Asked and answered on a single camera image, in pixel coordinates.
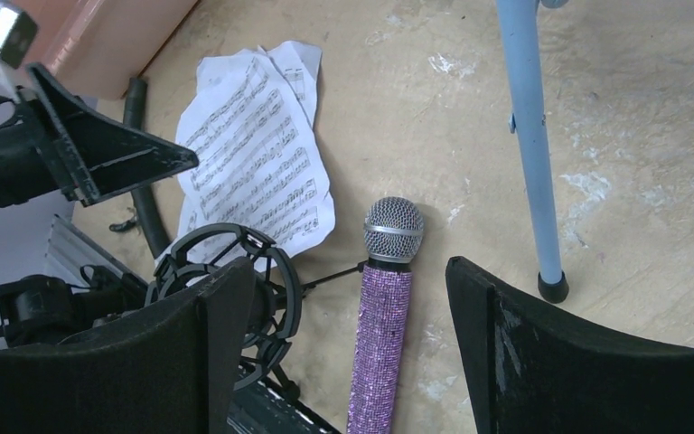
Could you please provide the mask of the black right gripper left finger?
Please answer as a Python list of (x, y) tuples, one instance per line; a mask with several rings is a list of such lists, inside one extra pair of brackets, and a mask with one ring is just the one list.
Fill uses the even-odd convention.
[(193, 294), (61, 344), (0, 350), (0, 433), (223, 433), (232, 396), (199, 371)]

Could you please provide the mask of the translucent pink storage box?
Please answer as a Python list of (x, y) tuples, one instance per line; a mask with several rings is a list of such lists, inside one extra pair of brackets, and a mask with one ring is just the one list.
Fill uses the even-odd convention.
[(197, 0), (45, 0), (15, 4), (38, 24), (25, 58), (70, 92), (120, 99)]

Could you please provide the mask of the sheet music page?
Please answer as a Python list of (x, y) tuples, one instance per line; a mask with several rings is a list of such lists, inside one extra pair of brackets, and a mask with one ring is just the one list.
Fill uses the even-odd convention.
[(258, 46), (257, 51), (266, 54), (283, 75), (312, 127), (318, 105), (317, 81), (322, 49), (310, 43), (289, 40), (271, 50)]
[(314, 126), (266, 54), (244, 49), (201, 59), (175, 141), (199, 158), (178, 176), (179, 238), (234, 223), (265, 233), (295, 256), (332, 233), (331, 183)]

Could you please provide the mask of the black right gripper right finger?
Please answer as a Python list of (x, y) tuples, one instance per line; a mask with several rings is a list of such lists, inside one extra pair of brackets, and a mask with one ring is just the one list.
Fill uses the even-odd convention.
[(694, 433), (694, 348), (593, 323), (462, 256), (445, 283), (480, 433)]

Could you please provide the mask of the black pliers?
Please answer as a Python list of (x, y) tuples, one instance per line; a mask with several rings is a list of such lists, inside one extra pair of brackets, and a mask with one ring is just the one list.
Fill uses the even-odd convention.
[(129, 211), (129, 216), (121, 222), (112, 222), (109, 224), (108, 229), (114, 233), (124, 233), (134, 229), (138, 225), (138, 217), (135, 208), (127, 208)]

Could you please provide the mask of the light blue music stand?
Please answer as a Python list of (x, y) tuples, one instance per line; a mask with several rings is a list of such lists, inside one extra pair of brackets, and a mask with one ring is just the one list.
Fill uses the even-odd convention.
[(561, 265), (553, 178), (545, 119), (537, 15), (540, 1), (497, 1), (511, 94), (510, 131), (517, 136), (537, 251), (538, 290), (552, 304), (567, 298)]

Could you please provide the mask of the black microphone shock mount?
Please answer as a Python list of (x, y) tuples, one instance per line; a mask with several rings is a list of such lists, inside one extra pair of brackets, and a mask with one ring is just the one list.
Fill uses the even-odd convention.
[(229, 398), (273, 376), (279, 396), (295, 402), (300, 388), (281, 362), (298, 331), (304, 298), (317, 286), (364, 267), (359, 262), (302, 283), (289, 255), (265, 233), (234, 223), (210, 224), (165, 252), (145, 305), (194, 295), (202, 324), (199, 371), (211, 396)]

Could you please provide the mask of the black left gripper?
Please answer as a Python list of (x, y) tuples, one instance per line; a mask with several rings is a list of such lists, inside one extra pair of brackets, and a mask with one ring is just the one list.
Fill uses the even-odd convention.
[(198, 166), (192, 150), (90, 108), (42, 64), (25, 71), (35, 99), (0, 95), (0, 209), (54, 191), (91, 206)]

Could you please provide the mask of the purple glitter microphone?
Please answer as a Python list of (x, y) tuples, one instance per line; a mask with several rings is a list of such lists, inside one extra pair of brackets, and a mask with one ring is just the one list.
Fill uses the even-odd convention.
[(361, 281), (349, 398), (348, 433), (389, 433), (410, 304), (410, 262), (425, 221), (408, 199), (375, 202), (364, 222), (368, 253)]

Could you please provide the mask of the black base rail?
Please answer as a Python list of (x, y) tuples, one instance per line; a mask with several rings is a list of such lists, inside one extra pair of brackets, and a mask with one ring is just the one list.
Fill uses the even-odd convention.
[[(44, 273), (86, 286), (81, 268), (105, 266), (118, 277), (130, 270), (70, 221), (55, 215), (45, 254)], [(284, 387), (264, 377), (236, 392), (228, 416), (231, 433), (337, 433), (339, 430)]]

